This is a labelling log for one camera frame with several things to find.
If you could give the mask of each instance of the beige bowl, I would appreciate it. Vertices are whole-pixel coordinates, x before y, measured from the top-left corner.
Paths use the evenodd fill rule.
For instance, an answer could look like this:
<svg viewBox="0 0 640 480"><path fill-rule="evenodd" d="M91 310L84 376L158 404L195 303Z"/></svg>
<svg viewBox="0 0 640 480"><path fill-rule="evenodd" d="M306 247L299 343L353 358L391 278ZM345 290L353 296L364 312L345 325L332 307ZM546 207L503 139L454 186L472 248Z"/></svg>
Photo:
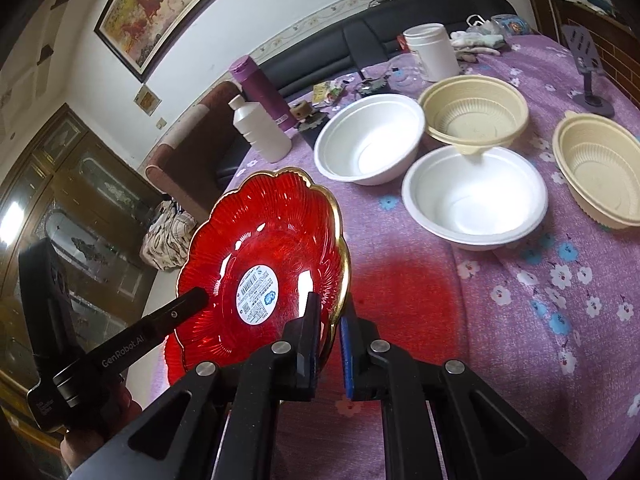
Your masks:
<svg viewBox="0 0 640 480"><path fill-rule="evenodd" d="M640 142L619 124L567 112L553 150L580 208L611 229L640 226Z"/></svg>
<svg viewBox="0 0 640 480"><path fill-rule="evenodd" d="M460 75L427 88L418 103L431 137L464 155L509 146L529 124L523 95L504 81Z"/></svg>

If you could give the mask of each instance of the floor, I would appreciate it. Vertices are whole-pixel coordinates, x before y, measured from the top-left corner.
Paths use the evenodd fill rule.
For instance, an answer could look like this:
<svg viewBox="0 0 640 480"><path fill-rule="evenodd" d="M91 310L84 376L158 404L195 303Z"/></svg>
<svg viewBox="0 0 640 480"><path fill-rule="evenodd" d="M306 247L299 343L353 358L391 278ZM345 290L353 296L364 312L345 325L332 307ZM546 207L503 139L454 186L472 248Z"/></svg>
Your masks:
<svg viewBox="0 0 640 480"><path fill-rule="evenodd" d="M171 272L158 272L151 293L146 300L143 316L151 314L175 299L175 283L178 280L178 273L180 273L180 269ZM149 405L149 387L156 363L160 358L160 349L161 346L157 346L129 367L127 388L142 408Z"/></svg>

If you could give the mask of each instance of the purple bottle cap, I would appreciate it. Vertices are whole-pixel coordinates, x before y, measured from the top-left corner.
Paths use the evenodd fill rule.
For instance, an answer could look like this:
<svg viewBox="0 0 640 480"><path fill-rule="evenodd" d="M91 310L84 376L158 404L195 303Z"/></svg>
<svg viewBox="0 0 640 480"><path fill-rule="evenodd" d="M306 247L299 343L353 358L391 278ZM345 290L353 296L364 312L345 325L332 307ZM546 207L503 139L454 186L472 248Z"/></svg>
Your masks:
<svg viewBox="0 0 640 480"><path fill-rule="evenodd" d="M258 65L251 56L242 56L229 67L229 72L236 81L241 83L247 79L252 73L258 70Z"/></svg>

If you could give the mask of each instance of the patterned bag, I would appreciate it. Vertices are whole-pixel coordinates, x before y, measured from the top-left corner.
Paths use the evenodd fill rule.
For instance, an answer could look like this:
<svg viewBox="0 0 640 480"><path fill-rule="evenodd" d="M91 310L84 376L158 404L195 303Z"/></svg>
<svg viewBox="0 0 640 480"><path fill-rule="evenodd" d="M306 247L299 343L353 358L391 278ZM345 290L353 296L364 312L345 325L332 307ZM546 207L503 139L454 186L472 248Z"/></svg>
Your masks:
<svg viewBox="0 0 640 480"><path fill-rule="evenodd" d="M155 220L142 240L140 258L159 270L183 266L196 227L193 216L175 200L161 202L156 208Z"/></svg>

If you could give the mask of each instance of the bowl rim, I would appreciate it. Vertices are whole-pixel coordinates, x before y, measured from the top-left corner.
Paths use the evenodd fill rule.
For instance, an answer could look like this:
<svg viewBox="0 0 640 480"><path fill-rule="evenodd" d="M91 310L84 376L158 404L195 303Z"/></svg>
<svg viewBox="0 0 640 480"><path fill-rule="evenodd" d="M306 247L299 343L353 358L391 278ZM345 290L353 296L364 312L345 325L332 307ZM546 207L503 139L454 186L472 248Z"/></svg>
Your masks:
<svg viewBox="0 0 640 480"><path fill-rule="evenodd" d="M175 295L176 295L176 298L179 296L178 286L180 284L180 278L182 277L182 272L187 267L191 259L191 245L193 244L194 240L198 236L198 232L200 231L200 229L202 229L205 225L211 222L211 219L213 218L213 215L218 205L226 197L233 195L235 193L240 193L242 191L242 188L251 179L257 176L268 176L270 178L277 178L285 173L293 173L297 175L302 179L306 187L309 188L311 191L320 192L324 196L325 200L327 200L327 202L329 203L329 206L331 207L331 211L332 211L332 216L334 219L334 234L335 234L334 241L335 241L336 248L338 249L338 255L340 256L340 266L342 267L342 276L340 279L338 295L337 295L335 304L332 307L331 312L329 313L329 332L324 342L324 346L322 346L320 351L320 364L321 366L324 366L327 359L329 358L332 347L334 345L338 323L340 322L340 317L342 316L344 304L346 302L347 295L349 293L349 289L351 285L351 255L349 252L349 248L347 247L347 243L344 240L344 231L343 231L344 223L342 221L342 213L340 211L340 206L338 205L338 201L336 200L334 194L325 186L321 186L319 184L314 183L314 181L311 179L308 173L302 170L301 168L296 168L294 166L287 166L286 168L281 168L280 170L277 170L277 171L269 171L269 170L255 171L254 173L247 176L247 178L244 179L238 185L238 187L224 192L220 196L220 198L216 200L216 203L214 204L213 208L211 208L211 213L209 213L209 219L207 219L206 222L203 222L201 225L199 225L196 231L194 232L193 237L191 237L191 241L189 243L189 251L187 252L187 260L185 261L184 265L180 268L180 273L178 273L178 279L175 282ZM178 343L178 346L180 347L180 352L182 355L182 367L185 371L187 371L187 367L185 366L185 362L184 362L184 346L180 341L180 338L178 337L176 330L174 330L173 334Z"/></svg>
<svg viewBox="0 0 640 480"><path fill-rule="evenodd" d="M631 216L624 216L619 213L616 213L609 207L605 206L602 202L596 199L587 189L584 188L582 184L576 179L574 172L571 171L568 164L566 163L566 159L564 158L564 152L560 147L560 142L562 138L567 133L567 128L572 123L577 123L579 121L584 120L595 120L604 126L614 130L614 132L624 137L627 137L629 140L633 142L636 146L636 150L640 152L640 141L634 137L629 130L627 130L624 126L621 126L616 121L611 119L607 119L606 117L596 115L596 114L587 114L587 113L576 113L571 110L568 110L565 113L564 119L558 123L556 126L556 130L554 131L554 136L552 139L552 148L554 152L554 156L556 158L556 162L558 163L558 168L562 172L562 175L565 177L570 186L572 186L575 191L584 199L586 202L591 205L594 209L599 211L604 216L612 219L615 222L620 224L624 224L629 227L638 227L640 226L640 214L636 215L635 218ZM625 155L623 153L616 152L622 159L625 159Z"/></svg>
<svg viewBox="0 0 640 480"><path fill-rule="evenodd" d="M475 148L492 148L494 146L501 146L509 142L512 142L514 139L519 137L524 132L524 130L526 129L530 121L529 104L527 103L527 100L525 99L524 95L522 95L522 92L520 92L517 88L513 87L506 81L503 81L502 79L498 79L497 77L491 77L491 76L479 75L479 74L469 74L469 75L463 74L463 75L448 77L446 79L443 79L442 81L438 81L437 83L434 83L433 85L428 87L426 90L424 90L422 94L420 94L420 97L418 98L418 104L420 105L420 108L422 108L422 112L424 113L425 118L427 116L427 112L424 109L424 106L427 103L428 99L430 99L430 97L433 94L435 94L437 91L441 90L442 88L447 87L450 84L457 84L457 83L460 83L463 81L469 81L469 80L477 80L477 81L501 86L502 88L509 90L513 95L517 97L521 105L521 110L524 111L524 115L522 117L522 120L518 124L516 124L516 127L513 133L504 137L500 137L499 139L494 139L493 141L487 141L487 140L481 140L481 139L476 139L476 140L460 139L459 137L453 137L439 130L436 130L433 126L429 124L429 121L427 120L425 128L430 134L430 136L434 137L435 139L438 139L441 142L445 142L446 144L452 144L454 146L456 145L457 146L473 146Z"/></svg>
<svg viewBox="0 0 640 480"><path fill-rule="evenodd" d="M414 178L415 173L420 170L423 165L427 164L430 158L435 157L436 155L440 155L442 153L447 153L448 156L466 156L462 155L458 152L455 146L443 146L442 148L438 148L433 150L426 155L419 158L407 171L404 180L402 181L402 202L404 203L404 207L409 212L409 215L423 228L427 229L430 233L436 235L443 240L448 242L454 242L457 244L463 244L468 246L475 247L484 247L484 246L503 246L514 242L516 240L520 240L525 236L529 235L533 232L539 225L540 222L543 221L546 216L546 212L548 209L549 196L548 190L546 188L545 181L540 175L540 172L536 169L536 167L531 164L526 158L521 156L519 153L514 152L513 150L508 150L507 148L503 148L500 146L496 146L494 148L490 148L482 153L481 156L493 155L493 154L501 154L506 155L513 160L516 160L521 164L521 166L529 170L531 176L533 176L535 183L537 184L537 189L542 193L544 200L540 201L539 204L533 209L530 215L527 217L526 222L523 222L519 227L515 229L511 229L509 231L505 231L503 233L498 233L495 235L468 235L464 233L457 233L450 229L444 228L436 222L427 218L418 208L418 206L414 203L412 199L412 180Z"/></svg>
<svg viewBox="0 0 640 480"><path fill-rule="evenodd" d="M416 138L414 142L412 142L411 146L409 146L402 153L402 156L398 156L393 162L387 164L386 166L378 168L376 171L372 171L370 173L364 173L361 175L353 175L353 176L343 176L343 175L334 173L333 171L330 171L325 166L324 162L320 159L320 155L319 155L320 146L323 144L322 141L324 140L324 138L328 135L327 132L335 127L334 126L335 123L338 123L339 121L343 120L344 116L351 112L352 108L362 107L369 103L375 104L376 101L382 101L389 98L391 98L393 101L403 102L409 105L411 108L414 109L414 111L417 114L418 122L421 128L416 128L416 130L417 131L419 130L420 134L416 135ZM379 95L363 97L362 99L359 99L356 102L353 102L348 106L344 107L337 114L335 114L334 117L332 117L329 120L329 122L324 126L324 128L320 132L320 135L318 136L318 140L316 140L316 145L314 146L314 162L316 164L316 168L318 168L318 171L323 176L327 177L328 179L334 180L336 182L360 182L362 180L368 180L372 177L379 176L387 172L388 170L391 170L395 166L397 166L400 162L405 160L405 158L407 158L416 149L416 147L420 144L420 141L422 140L425 127L426 127L426 117L424 115L424 110L422 110L422 107L418 104L418 102L411 97L408 97L402 94L379 94Z"/></svg>

